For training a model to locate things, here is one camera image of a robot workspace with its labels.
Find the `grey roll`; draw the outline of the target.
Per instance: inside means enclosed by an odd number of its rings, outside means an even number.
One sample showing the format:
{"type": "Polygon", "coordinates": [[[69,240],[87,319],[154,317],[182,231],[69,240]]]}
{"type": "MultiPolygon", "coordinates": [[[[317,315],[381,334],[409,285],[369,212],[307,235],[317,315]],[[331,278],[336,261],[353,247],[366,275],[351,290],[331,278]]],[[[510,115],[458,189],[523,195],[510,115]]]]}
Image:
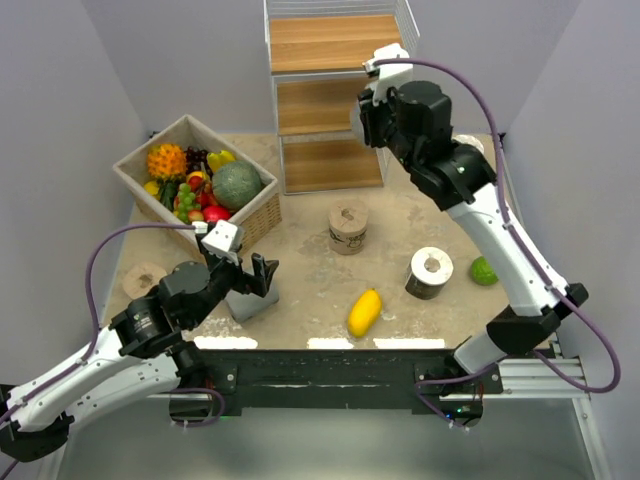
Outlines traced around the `grey roll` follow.
{"type": "Polygon", "coordinates": [[[233,320],[242,324],[276,304],[279,299],[277,284],[273,282],[265,297],[260,297],[256,294],[240,294],[236,291],[230,291],[225,301],[233,320]]]}
{"type": "Polygon", "coordinates": [[[354,137],[360,144],[365,145],[366,142],[364,136],[364,127],[360,119],[360,105],[358,101],[353,104],[350,110],[349,118],[351,131],[354,137]]]}

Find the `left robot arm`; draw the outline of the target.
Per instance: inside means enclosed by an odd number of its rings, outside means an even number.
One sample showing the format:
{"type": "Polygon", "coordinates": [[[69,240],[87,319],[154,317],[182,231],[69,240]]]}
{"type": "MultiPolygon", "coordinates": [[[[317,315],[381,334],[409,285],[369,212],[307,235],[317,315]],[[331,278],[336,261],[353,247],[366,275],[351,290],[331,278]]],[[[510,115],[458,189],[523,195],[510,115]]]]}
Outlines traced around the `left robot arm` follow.
{"type": "Polygon", "coordinates": [[[204,262],[187,261],[130,302],[100,330],[87,354],[36,380],[1,388],[1,451],[27,463],[63,446],[74,428],[156,393],[201,391],[207,380],[198,347],[183,334],[198,327],[232,291],[264,297],[279,266],[260,254],[244,270],[237,250],[202,236],[204,262]]]}

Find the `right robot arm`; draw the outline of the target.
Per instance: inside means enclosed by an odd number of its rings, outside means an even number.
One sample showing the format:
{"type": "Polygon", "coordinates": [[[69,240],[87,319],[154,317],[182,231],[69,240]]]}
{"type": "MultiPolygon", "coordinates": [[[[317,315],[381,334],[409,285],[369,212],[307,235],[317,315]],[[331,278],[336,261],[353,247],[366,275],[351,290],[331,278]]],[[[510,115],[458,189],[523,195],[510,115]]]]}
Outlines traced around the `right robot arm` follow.
{"type": "Polygon", "coordinates": [[[438,85],[374,81],[359,93],[358,110],[365,144],[393,154],[411,182],[469,236],[506,291],[508,306],[459,345],[445,369],[452,390],[469,392],[488,365],[547,339],[588,292],[544,260],[515,218],[503,217],[496,173],[478,148],[453,138],[452,103],[438,85]]]}

